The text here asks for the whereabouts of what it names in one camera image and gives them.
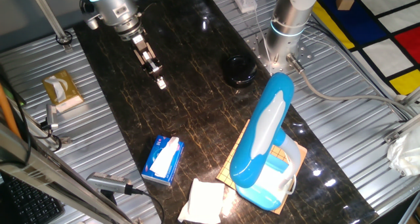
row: black bowl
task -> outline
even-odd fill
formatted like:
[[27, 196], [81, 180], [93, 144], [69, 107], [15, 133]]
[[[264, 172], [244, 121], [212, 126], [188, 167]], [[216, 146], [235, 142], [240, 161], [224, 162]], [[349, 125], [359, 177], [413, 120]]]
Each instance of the black bowl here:
[[230, 86], [240, 89], [251, 85], [257, 73], [257, 65], [249, 56], [233, 56], [222, 66], [224, 79]]

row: white plastic bag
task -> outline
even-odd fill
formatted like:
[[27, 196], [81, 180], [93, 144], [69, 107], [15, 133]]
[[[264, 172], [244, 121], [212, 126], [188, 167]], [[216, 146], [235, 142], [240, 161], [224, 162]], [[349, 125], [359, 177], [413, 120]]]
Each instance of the white plastic bag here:
[[402, 175], [420, 174], [420, 126], [397, 139], [388, 149], [390, 168]]

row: metal grating floor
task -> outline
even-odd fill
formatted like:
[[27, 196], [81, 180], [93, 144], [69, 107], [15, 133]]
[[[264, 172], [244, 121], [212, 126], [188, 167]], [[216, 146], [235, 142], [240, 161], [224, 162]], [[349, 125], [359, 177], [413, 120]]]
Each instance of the metal grating floor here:
[[[265, 30], [276, 0], [256, 1], [258, 21]], [[214, 2], [257, 55], [256, 36], [261, 40], [261, 35], [255, 13], [242, 14], [234, 0]], [[334, 45], [311, 28], [304, 34]], [[363, 73], [360, 64], [344, 59], [331, 47], [304, 37], [303, 41], [314, 54], [313, 61], [304, 66], [305, 72], [319, 91], [333, 96], [379, 94], [378, 86]], [[383, 137], [401, 120], [391, 107], [371, 100], [325, 101], [312, 93], [296, 71], [283, 72], [295, 84], [292, 105], [379, 215], [420, 190], [420, 177], [400, 177], [389, 168], [388, 145]]]
[[[26, 100], [26, 111], [41, 122], [46, 117], [45, 105], [51, 103], [41, 80], [59, 70], [73, 77], [85, 102], [58, 114], [59, 129], [55, 135], [68, 136], [73, 143], [57, 155], [82, 177], [94, 171], [129, 178], [133, 185], [145, 190], [131, 153], [117, 122], [86, 59], [73, 30], [73, 51], [66, 53], [55, 41], [55, 35], [0, 54], [7, 77]], [[130, 218], [143, 223], [160, 223], [160, 218], [147, 196], [115, 195], [119, 208]], [[98, 223], [70, 206], [53, 223]]]

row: yellow grid mat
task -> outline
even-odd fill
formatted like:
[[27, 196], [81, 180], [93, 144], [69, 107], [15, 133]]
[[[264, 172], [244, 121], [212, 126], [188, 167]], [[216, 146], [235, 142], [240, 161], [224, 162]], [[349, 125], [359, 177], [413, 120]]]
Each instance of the yellow grid mat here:
[[[216, 178], [219, 181], [222, 181], [223, 183], [225, 183], [226, 185], [228, 185], [230, 188], [232, 188], [234, 190], [236, 190], [235, 183], [233, 182], [233, 180], [230, 178], [230, 175], [229, 175], [230, 161], [232, 161], [232, 157], [235, 154], [236, 148], [238, 147], [238, 144], [242, 139], [243, 133], [245, 133], [245, 129], [247, 128], [248, 123], [249, 123], [249, 120], [247, 121], [247, 123], [245, 124], [245, 127], [243, 128], [241, 134], [239, 135], [239, 138], [236, 141], [236, 143], [234, 145], [234, 148], [232, 149], [232, 151], [230, 151], [228, 159], [223, 164], [223, 167], [222, 167], [221, 171], [216, 176]], [[296, 175], [298, 174], [298, 172], [299, 172], [299, 170], [302, 166], [303, 160], [305, 159], [306, 153], [308, 152], [308, 150], [306, 148], [302, 147], [301, 145], [297, 145], [297, 146], [299, 147], [299, 151], [301, 152], [301, 163], [299, 164], [299, 169], [297, 170]], [[277, 158], [283, 160], [285, 163], [287, 163], [287, 159], [285, 157], [284, 151], [281, 148], [279, 148], [278, 146], [272, 146], [270, 153], [271, 153], [271, 155], [274, 155]], [[284, 196], [284, 199], [282, 201], [282, 205], [278, 209], [272, 210], [272, 212], [274, 212], [276, 214], [280, 214], [280, 212], [283, 209], [283, 206], [285, 204], [286, 199], [287, 199], [287, 195]]]

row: keyboard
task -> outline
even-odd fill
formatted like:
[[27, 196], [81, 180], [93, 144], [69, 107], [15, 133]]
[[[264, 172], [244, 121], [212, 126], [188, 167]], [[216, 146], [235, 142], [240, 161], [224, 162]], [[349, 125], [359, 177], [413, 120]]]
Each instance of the keyboard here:
[[64, 213], [61, 203], [25, 182], [1, 173], [3, 202], [15, 224], [46, 224]]

